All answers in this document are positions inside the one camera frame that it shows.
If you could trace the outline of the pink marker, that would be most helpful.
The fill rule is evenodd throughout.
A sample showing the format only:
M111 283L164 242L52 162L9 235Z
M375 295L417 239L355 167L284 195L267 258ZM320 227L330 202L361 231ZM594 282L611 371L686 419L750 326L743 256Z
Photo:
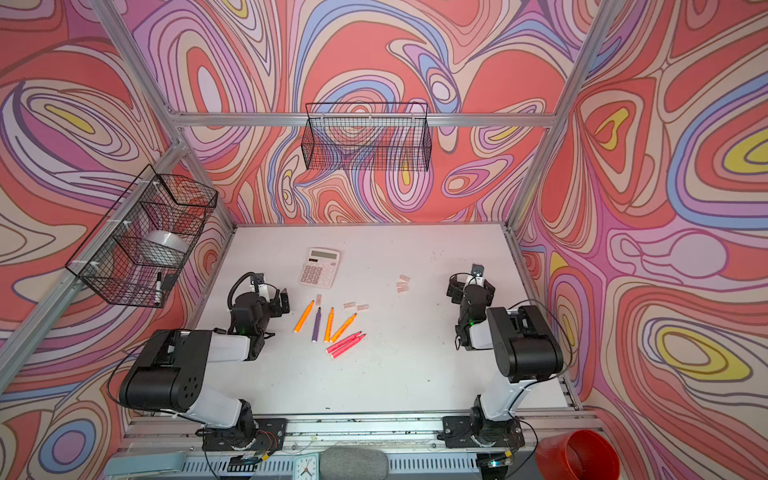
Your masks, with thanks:
M348 335L347 337L345 337L344 339L342 339L342 340L339 340L339 341L337 341L336 343L334 343L334 344L332 344L331 346L329 346L329 347L326 349L326 352L327 352L328 354L332 354L332 353L333 353L333 352L335 352L336 350L339 350L339 349L341 349L343 346L346 346L348 343L350 343L350 342L352 342L353 340L357 339L357 338L358 338L359 336L361 336L361 335L362 335L362 332L361 332L361 331L358 331L358 332L352 333L352 334Z
M334 358L334 359L335 359L335 358L338 358L340 355L342 355L343 353L345 353L346 351L348 351L349 349L351 349L352 347L354 347L354 346L356 346L358 343L360 343L360 342L361 342L361 341L362 341L362 340L365 338L365 336L366 336L365 334L361 334L361 335L359 335L359 336L356 336L354 339L352 339L352 340L351 340L351 341L349 341L348 343L344 344L344 345L343 345L342 347L340 347L339 349L335 350L335 351L334 351L334 352L331 354L332 358Z

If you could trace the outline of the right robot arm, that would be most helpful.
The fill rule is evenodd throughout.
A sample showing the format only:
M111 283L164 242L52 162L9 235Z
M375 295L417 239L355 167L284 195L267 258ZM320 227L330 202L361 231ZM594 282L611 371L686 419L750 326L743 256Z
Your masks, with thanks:
M446 289L459 307L455 348L494 354L499 374L478 396L474 410L483 421L498 423L514 417L534 386L560 375L565 359L533 300L494 307L495 292L482 275L467 272L452 275Z

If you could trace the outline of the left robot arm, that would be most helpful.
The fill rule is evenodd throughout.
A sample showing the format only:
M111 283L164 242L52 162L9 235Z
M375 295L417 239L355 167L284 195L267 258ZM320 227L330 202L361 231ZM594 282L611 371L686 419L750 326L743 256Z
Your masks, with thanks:
M204 446L246 450L257 441L259 425L252 407L205 385L207 368L255 361L266 340L269 321L290 312L287 291L273 299L255 292L227 298L226 330L158 330L142 348L122 380L118 403L128 409L169 413L201 425Z

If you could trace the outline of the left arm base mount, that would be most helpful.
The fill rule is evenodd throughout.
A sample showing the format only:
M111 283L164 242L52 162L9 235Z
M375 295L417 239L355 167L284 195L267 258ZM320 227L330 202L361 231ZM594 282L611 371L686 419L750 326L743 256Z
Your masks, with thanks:
M202 450L208 452L275 452L283 448L288 420L286 418L255 418L254 427L238 430L201 428L196 435L202 439Z

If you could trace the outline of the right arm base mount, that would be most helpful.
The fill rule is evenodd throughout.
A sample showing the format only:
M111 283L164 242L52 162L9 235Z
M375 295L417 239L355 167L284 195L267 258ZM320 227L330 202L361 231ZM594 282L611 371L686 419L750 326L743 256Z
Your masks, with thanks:
M437 439L449 449L505 448L517 451L525 445L518 420L488 421L469 415L443 416Z

